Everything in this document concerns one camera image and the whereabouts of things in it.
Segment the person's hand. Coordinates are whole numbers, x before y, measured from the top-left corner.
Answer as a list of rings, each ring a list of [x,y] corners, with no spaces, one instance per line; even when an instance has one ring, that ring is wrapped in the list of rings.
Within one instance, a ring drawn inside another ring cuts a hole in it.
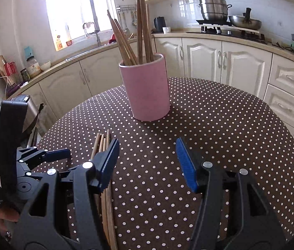
[[[5,222],[18,222],[19,213],[7,206],[0,208],[0,234],[6,239],[11,240],[11,233],[8,230]]]

